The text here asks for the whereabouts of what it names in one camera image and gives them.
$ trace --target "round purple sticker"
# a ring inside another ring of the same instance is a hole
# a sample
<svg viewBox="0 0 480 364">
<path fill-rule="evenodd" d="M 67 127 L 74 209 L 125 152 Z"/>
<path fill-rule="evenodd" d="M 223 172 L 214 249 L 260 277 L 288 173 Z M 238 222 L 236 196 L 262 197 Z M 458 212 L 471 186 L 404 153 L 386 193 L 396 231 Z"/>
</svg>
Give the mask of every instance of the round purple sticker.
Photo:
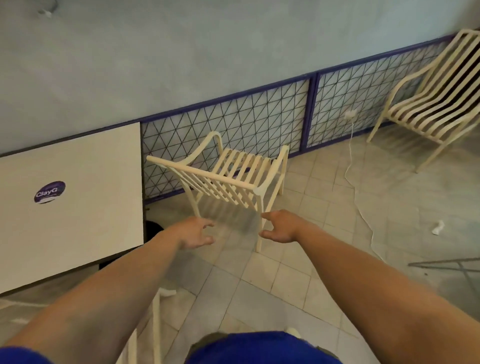
<svg viewBox="0 0 480 364">
<path fill-rule="evenodd" d="M 65 191 L 65 182 L 52 182 L 40 188 L 33 200 L 37 204 L 46 204 L 47 202 L 55 200 L 63 191 Z"/>
</svg>

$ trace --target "person's left arm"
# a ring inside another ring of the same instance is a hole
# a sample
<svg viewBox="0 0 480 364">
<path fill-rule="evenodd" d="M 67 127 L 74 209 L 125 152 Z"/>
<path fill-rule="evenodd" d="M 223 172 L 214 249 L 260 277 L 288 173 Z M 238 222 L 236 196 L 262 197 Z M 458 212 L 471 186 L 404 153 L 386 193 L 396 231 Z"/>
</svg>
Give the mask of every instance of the person's left arm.
<svg viewBox="0 0 480 364">
<path fill-rule="evenodd" d="M 214 242 L 213 222 L 191 217 L 157 234 L 44 309 L 6 346 L 32 349 L 54 364 L 115 363 L 180 248 Z"/>
</svg>

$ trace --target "person's right arm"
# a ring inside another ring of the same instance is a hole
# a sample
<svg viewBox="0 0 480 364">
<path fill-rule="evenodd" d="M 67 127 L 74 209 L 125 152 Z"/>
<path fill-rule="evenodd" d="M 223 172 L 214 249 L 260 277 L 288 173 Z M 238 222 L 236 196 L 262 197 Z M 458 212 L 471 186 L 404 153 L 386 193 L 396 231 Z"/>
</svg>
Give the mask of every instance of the person's right arm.
<svg viewBox="0 0 480 364">
<path fill-rule="evenodd" d="M 260 236 L 298 241 L 340 309 L 382 363 L 479 363 L 480 324 L 427 287 L 286 211 Z"/>
</svg>

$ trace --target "wire mesh panel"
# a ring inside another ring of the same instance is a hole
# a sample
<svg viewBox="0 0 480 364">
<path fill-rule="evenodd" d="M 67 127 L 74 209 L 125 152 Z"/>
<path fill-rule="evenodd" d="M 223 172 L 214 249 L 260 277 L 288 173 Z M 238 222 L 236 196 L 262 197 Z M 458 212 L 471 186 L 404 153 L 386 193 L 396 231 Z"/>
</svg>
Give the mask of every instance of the wire mesh panel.
<svg viewBox="0 0 480 364">
<path fill-rule="evenodd" d="M 308 79 L 142 124 L 146 155 L 179 161 L 210 131 L 222 135 L 224 147 L 276 157 L 280 147 L 299 150 Z M 218 159 L 212 141 L 191 164 L 210 170 Z M 171 172 L 145 161 L 145 197 L 181 189 Z"/>
<path fill-rule="evenodd" d="M 343 117 L 347 110 L 358 111 L 355 132 L 373 126 L 393 87 L 408 74 L 432 62 L 447 45 L 448 42 L 442 42 L 323 74 L 315 99 L 307 147 L 350 134 L 350 121 Z M 419 77 L 407 82 L 394 103 L 412 97 L 421 81 Z"/>
</svg>

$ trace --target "person's left hand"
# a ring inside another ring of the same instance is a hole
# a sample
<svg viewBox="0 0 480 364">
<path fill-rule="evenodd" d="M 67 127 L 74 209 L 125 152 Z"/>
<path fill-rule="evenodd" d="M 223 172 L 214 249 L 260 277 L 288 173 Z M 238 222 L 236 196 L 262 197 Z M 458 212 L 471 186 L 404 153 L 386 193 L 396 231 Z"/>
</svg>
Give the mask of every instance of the person's left hand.
<svg viewBox="0 0 480 364">
<path fill-rule="evenodd" d="M 215 242 L 213 236 L 203 235 L 203 229 L 214 225 L 212 220 L 191 216 L 170 226 L 167 230 L 177 236 L 180 241 L 180 249 L 195 249 Z"/>
</svg>

